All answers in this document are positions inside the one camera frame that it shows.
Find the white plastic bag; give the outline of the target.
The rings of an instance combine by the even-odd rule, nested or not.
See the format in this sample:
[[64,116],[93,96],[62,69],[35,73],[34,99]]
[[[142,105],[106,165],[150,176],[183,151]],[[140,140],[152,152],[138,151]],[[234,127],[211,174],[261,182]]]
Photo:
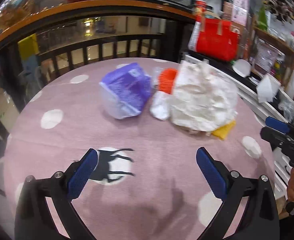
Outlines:
[[192,131],[212,132],[235,120],[238,88],[203,61],[182,61],[171,90],[170,120]]

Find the small white plastic wrapper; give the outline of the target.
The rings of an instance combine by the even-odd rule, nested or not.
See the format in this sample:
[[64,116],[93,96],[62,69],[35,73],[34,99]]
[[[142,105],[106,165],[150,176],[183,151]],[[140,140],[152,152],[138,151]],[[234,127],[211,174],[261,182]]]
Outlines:
[[151,115],[161,121],[166,121],[170,116],[170,97],[171,95],[163,91],[157,91],[152,97],[150,106]]

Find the purple plastic tissue pack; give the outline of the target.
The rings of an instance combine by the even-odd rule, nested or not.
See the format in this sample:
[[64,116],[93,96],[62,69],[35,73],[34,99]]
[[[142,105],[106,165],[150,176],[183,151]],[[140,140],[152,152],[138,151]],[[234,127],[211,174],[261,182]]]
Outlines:
[[151,76],[136,62],[107,73],[99,86],[104,110],[118,120],[140,115],[152,92]]

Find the orange foam fruit net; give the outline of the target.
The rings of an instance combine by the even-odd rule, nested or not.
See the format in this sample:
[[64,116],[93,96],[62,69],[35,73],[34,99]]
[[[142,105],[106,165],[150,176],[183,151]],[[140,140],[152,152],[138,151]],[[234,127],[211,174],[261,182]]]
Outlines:
[[171,94],[172,87],[177,75],[177,70],[174,68],[168,68],[161,71],[158,76],[158,90]]

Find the clear crumpled plastic bag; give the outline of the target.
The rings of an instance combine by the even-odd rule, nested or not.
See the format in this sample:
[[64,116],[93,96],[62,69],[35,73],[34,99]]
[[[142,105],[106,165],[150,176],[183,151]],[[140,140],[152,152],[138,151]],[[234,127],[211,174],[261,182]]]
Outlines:
[[284,118],[291,123],[294,119],[294,101],[291,99],[283,99],[278,105],[278,109],[283,112]]

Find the yellow foam fruit net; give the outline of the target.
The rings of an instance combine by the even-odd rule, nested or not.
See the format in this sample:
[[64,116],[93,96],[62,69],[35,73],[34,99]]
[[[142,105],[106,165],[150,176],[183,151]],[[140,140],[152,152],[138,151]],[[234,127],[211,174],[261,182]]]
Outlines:
[[233,120],[229,124],[226,124],[225,126],[221,126],[218,129],[212,131],[211,135],[219,138],[220,140],[225,140],[227,138],[227,135],[229,135],[232,128],[236,125],[236,121]]

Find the wooden shelf rack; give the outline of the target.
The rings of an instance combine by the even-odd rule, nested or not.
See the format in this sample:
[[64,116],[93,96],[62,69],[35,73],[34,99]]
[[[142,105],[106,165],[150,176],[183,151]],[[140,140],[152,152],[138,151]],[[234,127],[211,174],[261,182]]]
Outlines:
[[294,49],[279,37],[258,28],[257,17],[253,16],[248,48],[251,72],[261,79],[271,74],[285,87],[294,71]]

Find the red fabric tote bag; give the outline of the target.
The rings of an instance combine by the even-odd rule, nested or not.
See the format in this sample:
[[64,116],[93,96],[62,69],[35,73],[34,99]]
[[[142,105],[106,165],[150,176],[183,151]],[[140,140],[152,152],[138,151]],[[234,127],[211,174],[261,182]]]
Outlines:
[[233,32],[231,26],[231,21],[198,17],[188,49],[221,61],[232,61],[236,57],[239,34]]

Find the red snack canister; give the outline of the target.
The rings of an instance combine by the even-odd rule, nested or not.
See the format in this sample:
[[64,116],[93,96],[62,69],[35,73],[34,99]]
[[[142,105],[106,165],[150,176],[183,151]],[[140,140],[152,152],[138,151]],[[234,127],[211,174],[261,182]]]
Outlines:
[[207,2],[203,0],[196,0],[195,1],[195,16],[196,17],[202,17],[203,13],[206,11]]

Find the wooden curved railing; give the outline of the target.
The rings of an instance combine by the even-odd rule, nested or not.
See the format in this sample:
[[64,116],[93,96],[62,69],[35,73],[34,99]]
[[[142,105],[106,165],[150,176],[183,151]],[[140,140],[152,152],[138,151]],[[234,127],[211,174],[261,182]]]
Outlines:
[[93,16],[145,16],[182,21],[193,24],[195,16],[187,11],[168,5],[135,0],[90,0],[63,4],[36,14],[5,29],[0,34],[0,50],[25,37],[52,25]]

